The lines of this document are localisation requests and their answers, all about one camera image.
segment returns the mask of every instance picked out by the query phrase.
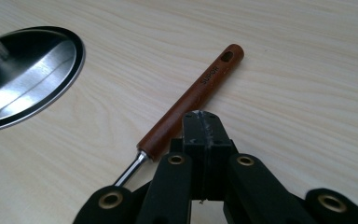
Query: light wood surface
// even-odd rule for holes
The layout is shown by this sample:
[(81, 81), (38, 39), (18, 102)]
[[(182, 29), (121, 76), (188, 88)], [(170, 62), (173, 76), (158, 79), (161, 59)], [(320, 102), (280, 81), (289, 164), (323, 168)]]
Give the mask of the light wood surface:
[[(358, 0), (0, 0), (0, 35), (43, 25), (78, 34), (87, 59), (62, 98), (0, 131), (0, 223), (71, 223), (231, 43), (245, 59), (204, 109), (295, 195), (358, 204)], [(192, 223), (225, 222), (221, 203), (193, 203)]]

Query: reflective surface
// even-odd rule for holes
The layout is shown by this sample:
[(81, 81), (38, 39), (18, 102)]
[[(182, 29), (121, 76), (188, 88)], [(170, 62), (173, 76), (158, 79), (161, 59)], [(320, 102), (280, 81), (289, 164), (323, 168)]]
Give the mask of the reflective surface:
[(0, 37), (0, 128), (29, 118), (57, 99), (84, 62), (80, 38), (58, 27), (35, 27)]

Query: wooden screwdriver handle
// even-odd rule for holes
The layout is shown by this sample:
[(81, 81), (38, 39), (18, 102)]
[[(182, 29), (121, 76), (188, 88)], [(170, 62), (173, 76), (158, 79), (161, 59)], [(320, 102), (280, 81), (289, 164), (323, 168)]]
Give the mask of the wooden screwdriver handle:
[(181, 130), (182, 116), (186, 112), (201, 109), (243, 56), (243, 49), (240, 46), (228, 46), (145, 135), (137, 148), (144, 151), (153, 161), (158, 160), (171, 139)]

